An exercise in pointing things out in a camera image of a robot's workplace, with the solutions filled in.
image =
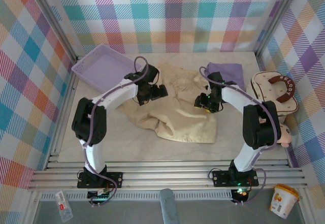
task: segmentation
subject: brown handbag handle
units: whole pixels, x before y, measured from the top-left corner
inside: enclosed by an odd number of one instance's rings
[[[279,75],[279,76],[275,76],[275,77],[271,78],[269,80],[269,83],[273,84],[273,83],[281,82],[281,81],[285,82],[287,91],[284,95],[280,96],[276,100],[280,103],[283,103],[283,102],[290,100],[294,96],[296,86],[290,77],[283,76],[283,75]]]

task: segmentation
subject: metal bar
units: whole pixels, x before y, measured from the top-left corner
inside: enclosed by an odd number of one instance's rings
[[[277,13],[275,14],[275,16],[273,17],[273,19],[270,23],[270,26],[268,28],[266,28],[264,37],[256,51],[257,62],[261,59],[263,51],[267,47],[272,35],[274,34],[274,32],[275,32],[276,28],[278,27],[278,25],[280,24],[280,22],[282,21],[282,18],[284,17],[284,15],[285,15],[286,11],[288,10],[292,1],[293,0],[283,0],[282,1],[279,10],[277,11]]]
[[[50,173],[50,174],[36,174],[33,177],[33,181],[40,180],[75,180],[78,172],[73,173]],[[188,172],[188,173],[178,173],[178,172],[164,172],[164,173],[130,173],[124,172],[123,177],[129,180],[137,179],[170,179],[171,177],[177,178],[188,178],[189,174],[192,179],[195,178],[207,178],[207,172]],[[267,171],[267,177],[304,177],[302,171]],[[262,172],[257,172],[257,176],[263,178]]]
[[[33,223],[41,195],[42,193],[38,191],[31,193],[28,207],[26,208],[26,212],[21,223]]]
[[[65,128],[68,124],[68,118],[66,117],[66,114],[69,114],[68,112],[70,112],[70,110],[71,110],[73,97],[74,97],[76,87],[77,87],[77,82],[78,82],[77,76],[74,73],[72,73],[71,77],[70,77],[69,85],[67,88],[67,92],[64,95],[63,105],[62,105],[61,110],[59,111],[57,123],[55,124],[54,134],[53,134],[53,137],[50,142],[51,148],[50,148],[50,150],[48,150],[48,152],[46,154],[46,157],[45,157],[46,161],[44,162],[43,169],[47,168],[49,158],[51,157],[51,152],[53,150],[55,150],[58,147],[58,145],[61,148]]]
[[[299,189],[298,190],[300,195],[300,209],[303,214],[305,223],[307,224],[317,224],[322,223],[318,218],[318,214],[315,211],[315,206],[310,198],[309,190],[308,189]]]
[[[206,162],[111,162],[110,170],[122,171],[125,190],[172,190],[215,189],[207,174],[213,167],[227,169],[230,161]],[[53,169],[37,171],[29,190],[76,189],[77,173],[83,163],[49,163]],[[257,165],[266,170],[266,187],[277,183],[292,187],[306,187],[307,182],[299,168],[289,168],[287,161],[258,161]],[[260,184],[263,173],[257,172]]]
[[[293,164],[293,162],[291,161],[291,157],[290,157],[290,154],[289,154],[289,150],[288,150],[288,148],[285,148],[284,149],[285,150],[285,153],[286,153],[286,157],[287,157],[287,159],[288,159],[288,164],[289,164],[289,166],[290,167],[294,167],[294,164]]]
[[[107,166],[111,169],[114,167],[219,167],[223,166],[228,168],[231,161],[155,161],[155,162],[106,162]],[[48,169],[58,169],[58,168],[82,168],[85,163],[60,163],[57,161],[52,162],[51,158],[48,164]],[[280,160],[260,160],[257,161],[255,166],[287,166],[288,161],[286,159]]]
[[[74,52],[69,40],[67,39],[66,35],[64,34],[58,20],[56,19],[52,8],[49,6],[46,0],[36,0],[37,4],[40,6],[44,16],[46,17],[47,21],[53,28],[55,34],[57,35],[58,39],[60,40],[61,44],[63,45],[64,49],[68,53],[69,57],[73,60],[77,60],[77,54]]]
[[[85,50],[83,49],[81,43],[80,43],[80,40],[75,32],[75,29],[73,28],[71,22],[70,22],[70,19],[62,5],[62,2],[60,0],[52,0],[58,13],[60,14],[62,20],[63,20],[63,23],[65,24],[66,28],[68,29],[68,32],[70,33],[72,39],[74,40],[75,42],[75,50],[76,50],[76,53],[77,55],[82,55],[84,56],[86,53],[85,53]]]
[[[232,193],[228,189],[173,191],[178,201],[188,200],[232,200]],[[87,191],[66,191],[69,201],[89,201]],[[112,201],[159,201],[160,191],[125,191],[120,190]],[[40,201],[55,201],[54,191],[42,192]]]
[[[72,73],[71,80],[69,82],[69,86],[67,88],[67,94],[64,98],[64,103],[62,109],[60,110],[60,115],[58,118],[58,130],[53,137],[53,144],[51,148],[51,153],[59,153],[61,150],[61,146],[63,143],[64,134],[66,132],[66,128],[68,125],[69,115],[72,108],[74,96],[76,93],[77,85],[78,85],[78,77],[75,73]]]
[[[78,169],[68,169],[68,170],[47,170],[47,171],[36,171],[35,172],[35,176],[39,176],[39,175],[53,175],[53,174],[76,174],[78,171],[81,171],[82,168],[78,168]],[[115,172],[124,172],[124,173],[169,173],[169,172],[206,172],[208,173],[211,170],[211,168],[206,167],[206,168],[195,168],[195,167],[191,167],[191,168],[168,168],[168,169],[128,169],[128,168],[119,168],[118,170],[114,169]],[[300,168],[284,168],[284,167],[265,167],[264,170],[266,172],[273,172],[273,171],[277,171],[279,173],[283,174],[298,174],[299,176],[302,175],[303,176],[303,171]]]

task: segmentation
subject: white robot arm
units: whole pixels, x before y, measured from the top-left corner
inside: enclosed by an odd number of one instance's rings
[[[86,181],[91,181],[93,188],[102,186],[103,179],[99,176],[106,175],[101,141],[107,130],[107,114],[135,96],[140,106],[149,100],[167,96],[164,85],[158,87],[152,84],[158,73],[159,71],[154,66],[147,64],[141,72],[127,74],[117,86],[108,92],[91,100],[82,98],[79,101],[72,130],[84,148]]]
[[[239,155],[231,162],[229,170],[216,171],[213,174],[218,182],[225,184],[221,186],[246,185],[247,181],[257,179],[253,166],[261,152],[272,147],[274,142],[281,137],[275,104],[272,101],[262,102],[252,99],[238,85],[223,81],[220,72],[211,73],[206,78],[209,81],[208,94],[202,93],[198,96],[194,106],[203,107],[212,113],[220,111],[219,105],[224,102],[234,106],[243,114],[245,141]],[[276,132],[274,132],[272,123],[274,123]]]

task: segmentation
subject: plastic cup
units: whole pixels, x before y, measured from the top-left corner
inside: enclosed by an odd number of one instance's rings
[[[277,184],[274,186],[270,210],[286,219],[296,201],[299,201],[299,194],[294,188],[284,184]]]

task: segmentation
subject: purple cloth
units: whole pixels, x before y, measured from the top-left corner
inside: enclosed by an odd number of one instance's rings
[[[210,73],[220,72],[225,82],[234,81],[238,86],[244,90],[244,76],[243,67],[237,63],[216,64],[209,63],[206,67],[204,74],[208,76]]]

